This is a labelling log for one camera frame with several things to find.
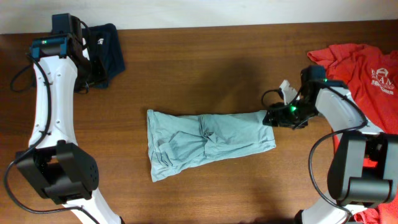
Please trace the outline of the light blue t-shirt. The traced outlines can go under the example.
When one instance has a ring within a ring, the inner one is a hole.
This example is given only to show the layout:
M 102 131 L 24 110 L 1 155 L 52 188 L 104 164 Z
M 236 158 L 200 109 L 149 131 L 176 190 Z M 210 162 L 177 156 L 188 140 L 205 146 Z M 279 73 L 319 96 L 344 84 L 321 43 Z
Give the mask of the light blue t-shirt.
M 263 110 L 238 114 L 172 116 L 147 111 L 147 142 L 153 182 L 211 162 L 250 156 L 276 147 Z

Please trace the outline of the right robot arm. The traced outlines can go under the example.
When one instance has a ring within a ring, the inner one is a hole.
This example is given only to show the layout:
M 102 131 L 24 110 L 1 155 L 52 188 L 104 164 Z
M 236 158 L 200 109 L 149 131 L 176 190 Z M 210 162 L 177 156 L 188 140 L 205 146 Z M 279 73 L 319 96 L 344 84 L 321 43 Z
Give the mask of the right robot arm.
M 397 195 L 397 135 L 387 134 L 361 111 L 348 86 L 326 77 L 324 67 L 301 71 L 298 90 L 284 80 L 275 92 L 281 101 L 266 106 L 263 124 L 301 129 L 316 116 L 324 116 L 332 132 L 321 137 L 308 155 L 310 180 L 320 199 L 300 210 L 294 223 L 351 223 L 355 214 L 391 203 Z M 336 137 L 337 149 L 323 193 L 313 175 L 317 147 Z

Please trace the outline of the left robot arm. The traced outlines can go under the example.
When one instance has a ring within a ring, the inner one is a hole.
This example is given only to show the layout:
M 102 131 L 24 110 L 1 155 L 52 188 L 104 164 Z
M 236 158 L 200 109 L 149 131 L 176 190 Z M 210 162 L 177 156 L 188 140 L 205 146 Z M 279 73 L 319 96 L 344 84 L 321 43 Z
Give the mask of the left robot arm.
M 123 223 L 99 190 L 100 173 L 78 146 L 73 97 L 107 80 L 88 26 L 69 13 L 52 16 L 49 36 L 35 39 L 27 54 L 36 79 L 36 109 L 27 150 L 11 163 L 43 199 L 58 207 L 48 214 L 73 212 L 82 223 Z

